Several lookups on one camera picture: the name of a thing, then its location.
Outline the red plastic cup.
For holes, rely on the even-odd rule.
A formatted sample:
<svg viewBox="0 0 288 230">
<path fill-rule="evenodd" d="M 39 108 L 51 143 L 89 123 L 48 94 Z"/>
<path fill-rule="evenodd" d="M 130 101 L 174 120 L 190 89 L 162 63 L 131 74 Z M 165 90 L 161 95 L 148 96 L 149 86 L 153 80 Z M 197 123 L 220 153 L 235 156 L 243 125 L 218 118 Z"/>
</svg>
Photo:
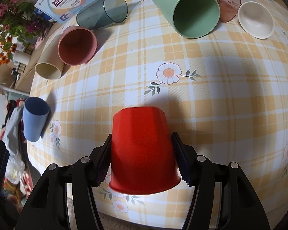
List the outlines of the red plastic cup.
<svg viewBox="0 0 288 230">
<path fill-rule="evenodd" d="M 170 190 L 180 181 L 164 112 L 145 106 L 116 113 L 109 187 L 121 194 L 149 195 Z"/>
</svg>

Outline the blue plastic cup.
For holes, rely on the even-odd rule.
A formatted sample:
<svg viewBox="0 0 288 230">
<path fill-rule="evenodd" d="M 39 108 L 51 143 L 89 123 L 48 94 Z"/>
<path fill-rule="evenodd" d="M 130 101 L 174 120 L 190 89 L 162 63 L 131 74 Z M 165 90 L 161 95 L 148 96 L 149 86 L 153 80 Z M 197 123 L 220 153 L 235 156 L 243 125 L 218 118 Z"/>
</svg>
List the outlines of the blue plastic cup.
<svg viewBox="0 0 288 230">
<path fill-rule="evenodd" d="M 25 100 L 23 110 L 24 136 L 30 142 L 37 142 L 49 115 L 49 105 L 39 97 Z"/>
</svg>

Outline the beige plastic cup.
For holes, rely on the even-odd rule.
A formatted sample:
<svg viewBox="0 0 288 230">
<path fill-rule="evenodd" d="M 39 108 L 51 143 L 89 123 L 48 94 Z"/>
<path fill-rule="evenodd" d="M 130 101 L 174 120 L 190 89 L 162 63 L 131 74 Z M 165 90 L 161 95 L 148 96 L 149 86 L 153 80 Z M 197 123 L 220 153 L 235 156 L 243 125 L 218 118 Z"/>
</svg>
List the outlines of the beige plastic cup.
<svg viewBox="0 0 288 230">
<path fill-rule="evenodd" d="M 51 43 L 44 49 L 36 66 L 36 73 L 47 80 L 58 80 L 62 76 L 64 63 L 58 54 L 58 45 L 61 35 L 55 36 Z"/>
</svg>

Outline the pink plastic cup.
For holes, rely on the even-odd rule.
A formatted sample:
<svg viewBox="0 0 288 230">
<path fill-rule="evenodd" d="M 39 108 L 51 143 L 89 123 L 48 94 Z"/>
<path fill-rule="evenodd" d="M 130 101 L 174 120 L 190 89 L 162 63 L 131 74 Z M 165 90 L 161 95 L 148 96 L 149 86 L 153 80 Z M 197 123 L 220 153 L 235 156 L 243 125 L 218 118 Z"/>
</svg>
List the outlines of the pink plastic cup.
<svg viewBox="0 0 288 230">
<path fill-rule="evenodd" d="M 95 34 L 81 26 L 69 26 L 60 36 L 58 55 L 61 61 L 70 66 L 87 64 L 97 51 Z"/>
</svg>

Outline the grey translucent cup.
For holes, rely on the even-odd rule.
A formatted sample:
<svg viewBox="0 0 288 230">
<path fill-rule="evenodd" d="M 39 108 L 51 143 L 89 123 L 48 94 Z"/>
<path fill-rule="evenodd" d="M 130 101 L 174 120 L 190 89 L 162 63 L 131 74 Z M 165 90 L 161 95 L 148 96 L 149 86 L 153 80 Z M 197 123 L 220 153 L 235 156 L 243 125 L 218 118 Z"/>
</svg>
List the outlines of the grey translucent cup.
<svg viewBox="0 0 288 230">
<path fill-rule="evenodd" d="M 122 23 L 127 15 L 125 0 L 96 0 L 79 11 L 76 22 L 89 30 L 97 30 Z"/>
</svg>

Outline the green plastic cup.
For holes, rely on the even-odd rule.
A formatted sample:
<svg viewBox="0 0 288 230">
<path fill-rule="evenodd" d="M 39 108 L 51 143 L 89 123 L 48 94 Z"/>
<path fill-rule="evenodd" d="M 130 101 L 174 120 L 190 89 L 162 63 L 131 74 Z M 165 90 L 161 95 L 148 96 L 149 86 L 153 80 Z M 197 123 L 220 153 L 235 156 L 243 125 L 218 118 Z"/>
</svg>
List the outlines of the green plastic cup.
<svg viewBox="0 0 288 230">
<path fill-rule="evenodd" d="M 209 34 L 218 24 L 217 0 L 152 0 L 175 31 L 188 39 Z"/>
</svg>

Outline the yellow plaid tablecloth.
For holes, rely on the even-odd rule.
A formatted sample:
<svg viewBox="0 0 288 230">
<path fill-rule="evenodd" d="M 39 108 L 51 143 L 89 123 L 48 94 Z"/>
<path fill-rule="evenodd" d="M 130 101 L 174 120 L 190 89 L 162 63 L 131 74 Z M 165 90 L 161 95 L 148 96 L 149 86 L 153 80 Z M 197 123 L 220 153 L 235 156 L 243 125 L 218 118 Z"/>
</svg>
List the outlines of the yellow plaid tablecloth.
<svg viewBox="0 0 288 230">
<path fill-rule="evenodd" d="M 28 144 L 32 165 L 73 164 L 103 144 L 115 113 L 156 106 L 198 154 L 241 165 L 275 227 L 288 210 L 288 9 L 253 0 L 275 21 L 264 40 L 238 19 L 185 39 L 152 0 L 126 1 L 126 21 L 96 32 L 100 47 L 88 64 L 58 80 L 34 77 L 31 95 L 51 114 L 44 136 Z"/>
</svg>

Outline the artificial flower bouquet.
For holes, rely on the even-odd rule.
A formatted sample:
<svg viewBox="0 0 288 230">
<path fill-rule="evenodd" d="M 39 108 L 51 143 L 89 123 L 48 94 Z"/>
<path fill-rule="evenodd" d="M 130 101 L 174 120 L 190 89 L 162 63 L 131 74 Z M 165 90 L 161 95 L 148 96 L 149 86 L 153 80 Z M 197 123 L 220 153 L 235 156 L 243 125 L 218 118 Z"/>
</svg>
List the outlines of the artificial flower bouquet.
<svg viewBox="0 0 288 230">
<path fill-rule="evenodd" d="M 28 46 L 25 39 L 44 38 L 51 22 L 34 12 L 33 0 L 0 2 L 0 66 L 12 61 L 17 50 L 13 39 Z"/>
</svg>

